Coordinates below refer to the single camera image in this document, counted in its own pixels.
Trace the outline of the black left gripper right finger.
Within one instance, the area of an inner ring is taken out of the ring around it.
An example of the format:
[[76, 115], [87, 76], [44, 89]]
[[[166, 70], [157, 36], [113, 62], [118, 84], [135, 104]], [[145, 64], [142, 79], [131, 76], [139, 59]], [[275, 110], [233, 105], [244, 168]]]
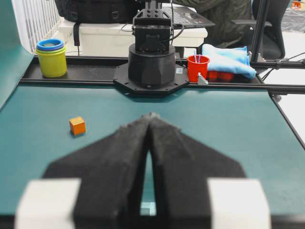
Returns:
[[149, 137], [157, 216], [163, 229], [210, 229], [209, 177], [244, 178], [239, 162], [152, 118]]

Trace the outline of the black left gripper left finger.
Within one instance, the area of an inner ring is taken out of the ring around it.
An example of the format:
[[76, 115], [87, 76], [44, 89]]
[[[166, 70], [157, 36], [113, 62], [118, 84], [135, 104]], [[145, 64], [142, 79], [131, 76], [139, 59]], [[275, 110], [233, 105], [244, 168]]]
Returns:
[[51, 162], [43, 178], [81, 179], [73, 211], [78, 229], [128, 229], [140, 215], [147, 118]]

